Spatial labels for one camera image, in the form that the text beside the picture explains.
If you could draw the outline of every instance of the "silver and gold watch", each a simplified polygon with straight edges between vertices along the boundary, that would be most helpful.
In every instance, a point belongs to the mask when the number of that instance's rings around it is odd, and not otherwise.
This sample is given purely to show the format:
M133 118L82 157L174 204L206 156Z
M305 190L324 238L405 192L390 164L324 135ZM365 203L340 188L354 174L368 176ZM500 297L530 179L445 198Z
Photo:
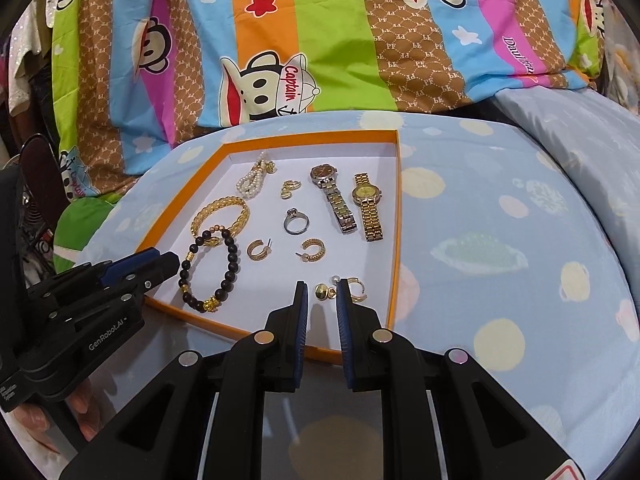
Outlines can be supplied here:
M380 188L369 182L369 175L366 173L357 174L355 179L356 187L351 195L362 211L362 224L367 242L382 240L382 225L380 225L377 207L382 198L382 192Z
M337 174L338 170L330 164L321 164L311 169L310 176L314 184L324 191L329 204L331 204L331 209L334 210L335 217L338 219L342 232L351 233L357 229L357 225L353 218L353 213L347 207L347 203L335 184L335 176Z

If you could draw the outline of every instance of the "silver ring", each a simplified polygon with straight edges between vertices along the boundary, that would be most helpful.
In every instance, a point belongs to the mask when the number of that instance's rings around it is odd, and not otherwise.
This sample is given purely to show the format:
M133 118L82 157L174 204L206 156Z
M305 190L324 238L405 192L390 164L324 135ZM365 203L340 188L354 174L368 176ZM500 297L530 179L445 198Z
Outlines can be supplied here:
M300 229L300 231L290 231L289 230L289 224L291 222L293 222L296 218L302 218L306 221L306 225ZM307 215L305 215L304 213L301 213L300 211L298 211L297 209L289 209L287 211L287 217L284 219L284 230L289 233L290 235L301 235L303 232L305 232L307 229L309 229L309 217Z

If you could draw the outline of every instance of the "jewelry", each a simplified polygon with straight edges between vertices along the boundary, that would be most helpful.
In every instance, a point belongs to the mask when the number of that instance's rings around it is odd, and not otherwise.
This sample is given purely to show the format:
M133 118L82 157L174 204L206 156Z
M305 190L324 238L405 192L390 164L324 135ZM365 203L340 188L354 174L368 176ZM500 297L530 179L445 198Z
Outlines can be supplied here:
M335 298L336 291L333 287L328 287L324 283L316 285L316 298L320 301L332 300Z
M256 240L255 242L251 242L246 248L246 253L254 262L259 262L260 260L263 260L267 256L269 256L269 254L271 254L271 238L269 238L269 243L265 245L263 250L261 250L258 254L252 254L254 252L254 249L261 245L264 245L262 243L262 240Z
M227 266L228 271L225 272L225 279L220 282L220 288L215 291L213 296L208 300L200 301L191 293L189 288L189 269L191 269L191 262L198 252L198 248L204 245L206 240L211 240L211 231L205 230L202 232L202 236L195 237L195 243L189 246L189 252L181 263L182 269L180 270L178 286L182 291L182 300L200 313L215 312L218 310L220 304L229 297L229 292L233 290L236 272L240 270L238 266L238 246L231 235L231 230L225 229L222 225L216 226L216 228L216 230L220 231L220 235L224 239L226 249L229 252L226 256L229 264Z
M255 161L255 164L249 173L238 180L236 189L240 196L245 200L254 198L262 189L262 184L264 184L264 174L271 174L275 172L275 163L271 160L267 160L267 154L265 152L261 152L258 156L258 160Z
M382 240L382 226L377 207L382 198L382 192L380 188L369 182L369 175L366 173L358 173L355 179L356 187L351 195L356 205L360 206L367 242Z
M313 183L324 191L342 232L351 233L357 229L356 221L336 186L336 175L338 175L338 170L329 164L321 164L312 168L310 174Z
M282 189L280 190L280 198L288 200L293 196L292 191L299 189L300 186L302 186L302 182L297 180L285 180L282 184Z
M338 283L340 283L340 276L335 276L335 275L332 276L331 282L334 285L337 285ZM356 296L355 294L351 294L351 301L353 301L353 303L360 303L361 301L364 301L367 299L367 295L364 293L364 283L362 283L358 278L347 278L347 283L349 283L350 285L351 283L357 283L362 287L362 296Z
M316 262L326 254L326 249L324 248L324 242L319 238L309 238L309 240L305 240L302 243L302 248L308 249L312 245L317 245L320 247L320 250L316 254L296 253L297 256L300 256L300 258L302 258L303 262Z
M289 224L291 222L293 222L296 218L304 219L306 221L306 225L302 229L300 229L299 231L290 231L289 230ZM301 235L307 229L309 229L309 217L307 215L305 215L304 213L301 213L300 211L298 211L295 208L289 209L287 211L287 217L284 219L284 230L287 233L289 233L290 235Z
M233 222L231 224L231 227L228 229L229 232L231 232L231 236L233 238L237 237L249 219L249 207L247 206L244 200L242 200L241 198L238 198L237 196L225 196L224 198L219 198L211 202L209 205L204 206L199 211L199 213L195 216L195 218L193 219L193 222L191 222L191 235L194 238L198 236L198 231L200 230L200 226L202 225L206 217L212 215L219 209L222 209L224 207L228 207L231 205L239 205L242 208L242 211L240 212L238 219L235 222ZM212 232L220 231L221 228L222 226L216 224L210 228L210 231ZM217 236L212 236L210 239L207 239L204 241L204 244L207 247L216 247L221 243L222 243L222 240Z

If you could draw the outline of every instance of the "red star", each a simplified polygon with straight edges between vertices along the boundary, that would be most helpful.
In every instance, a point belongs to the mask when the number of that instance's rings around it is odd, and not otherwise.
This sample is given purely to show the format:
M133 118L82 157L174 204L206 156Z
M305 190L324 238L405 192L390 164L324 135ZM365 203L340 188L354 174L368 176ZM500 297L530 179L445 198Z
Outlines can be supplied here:
M276 0L254 0L254 2L246 7L246 12L252 12L256 18L260 18L267 12L275 12L278 7L275 6Z

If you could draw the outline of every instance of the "watch face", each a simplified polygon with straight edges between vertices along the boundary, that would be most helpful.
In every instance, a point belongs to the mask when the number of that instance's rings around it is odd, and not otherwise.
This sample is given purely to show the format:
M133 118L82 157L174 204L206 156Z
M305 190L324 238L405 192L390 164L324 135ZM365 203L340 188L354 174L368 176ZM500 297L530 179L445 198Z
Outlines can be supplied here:
M336 173L335 168L329 164L321 164L311 170L311 178L327 178Z
M372 186L371 184L363 184L362 186L358 186L355 191L355 195L358 198L373 198L375 197L380 190L376 186Z

